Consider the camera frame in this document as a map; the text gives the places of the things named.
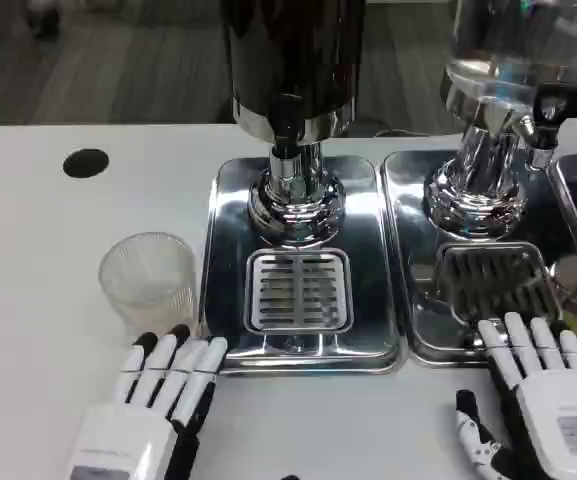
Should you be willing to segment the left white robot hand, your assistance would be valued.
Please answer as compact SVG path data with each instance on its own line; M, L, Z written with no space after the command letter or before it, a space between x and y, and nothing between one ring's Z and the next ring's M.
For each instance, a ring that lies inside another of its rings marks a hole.
M227 350L225 338L184 324L140 335L109 399L84 416L67 478L189 478Z

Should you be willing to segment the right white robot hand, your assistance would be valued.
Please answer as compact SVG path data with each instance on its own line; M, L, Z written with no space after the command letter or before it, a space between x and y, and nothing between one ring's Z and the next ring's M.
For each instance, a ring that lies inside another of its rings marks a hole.
M577 479L577 336L516 312L478 332L511 443L482 423L475 394L456 393L456 430L483 479Z

